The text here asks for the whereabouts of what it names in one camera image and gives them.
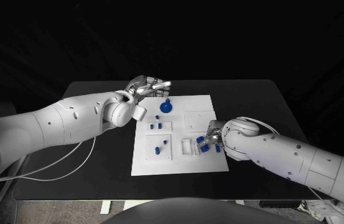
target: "robotic hand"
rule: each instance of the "robotic hand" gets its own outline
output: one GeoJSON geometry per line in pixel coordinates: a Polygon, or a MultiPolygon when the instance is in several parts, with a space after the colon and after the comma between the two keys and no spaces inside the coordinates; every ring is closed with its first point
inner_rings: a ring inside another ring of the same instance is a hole
{"type": "Polygon", "coordinates": [[[25,155],[64,144],[80,143],[134,118],[143,121],[145,97],[169,97],[172,82],[136,77],[123,91],[62,99],[47,108],[0,118],[0,173],[25,155]]]}
{"type": "Polygon", "coordinates": [[[317,189],[344,202],[344,158],[274,133],[261,134],[258,125],[240,117],[229,122],[212,120],[199,147],[216,144],[237,161],[252,160],[281,177],[317,189]]]}

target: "floor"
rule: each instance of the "floor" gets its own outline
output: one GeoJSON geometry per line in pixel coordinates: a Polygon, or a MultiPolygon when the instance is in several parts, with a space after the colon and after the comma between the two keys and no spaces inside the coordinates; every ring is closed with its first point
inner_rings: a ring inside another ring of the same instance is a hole
{"type": "MultiPolygon", "coordinates": [[[[25,202],[12,198],[8,193],[0,203],[0,223],[2,224],[100,224],[111,216],[124,210],[124,201],[111,204],[109,215],[101,213],[101,201],[47,201],[25,202]]],[[[245,201],[245,205],[260,208],[260,201],[245,201]]],[[[310,215],[294,209],[263,209],[276,213],[300,224],[323,224],[310,215]]]]}

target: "black table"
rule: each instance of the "black table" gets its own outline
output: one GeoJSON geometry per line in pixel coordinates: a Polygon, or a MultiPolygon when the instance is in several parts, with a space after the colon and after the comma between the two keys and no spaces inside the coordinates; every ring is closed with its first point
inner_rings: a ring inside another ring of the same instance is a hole
{"type": "MultiPolygon", "coordinates": [[[[127,81],[74,82],[64,98],[123,90],[127,81]]],[[[307,142],[277,85],[270,80],[173,81],[172,96],[211,95],[219,119],[247,116],[267,122],[278,132],[307,142]]],[[[39,182],[21,179],[19,200],[152,200],[202,197],[221,200],[310,200],[310,189],[258,167],[252,161],[228,158],[229,172],[132,176],[136,120],[97,137],[94,153],[67,178],[39,182]]],[[[25,173],[58,160],[77,146],[51,147],[31,155],[25,173]]],[[[55,166],[32,177],[64,176],[83,163],[93,140],[55,166]]]]}

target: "white robotic arm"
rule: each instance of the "white robotic arm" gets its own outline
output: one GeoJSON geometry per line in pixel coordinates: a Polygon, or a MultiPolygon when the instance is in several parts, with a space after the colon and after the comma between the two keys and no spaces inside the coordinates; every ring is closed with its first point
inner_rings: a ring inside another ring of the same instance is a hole
{"type": "Polygon", "coordinates": [[[170,82],[139,76],[124,91],[62,99],[47,108],[0,118],[0,173],[25,155],[51,146],[80,143],[123,127],[147,110],[146,96],[168,97],[170,82]]]}
{"type": "Polygon", "coordinates": [[[244,118],[211,122],[199,146],[215,143],[237,161],[252,160],[281,177],[344,201],[344,158],[277,133],[260,134],[244,118]]]}

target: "blue object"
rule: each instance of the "blue object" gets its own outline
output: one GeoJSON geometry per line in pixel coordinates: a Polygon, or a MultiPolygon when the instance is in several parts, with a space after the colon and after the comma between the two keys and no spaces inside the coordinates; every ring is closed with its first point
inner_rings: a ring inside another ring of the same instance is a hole
{"type": "MultiPolygon", "coordinates": [[[[198,143],[201,143],[205,140],[204,136],[196,139],[198,143]]],[[[202,152],[205,153],[209,150],[208,144],[201,148],[202,152]]]]}
{"type": "Polygon", "coordinates": [[[170,113],[173,110],[173,105],[170,104],[170,99],[160,105],[160,110],[163,113],[170,113]]]}

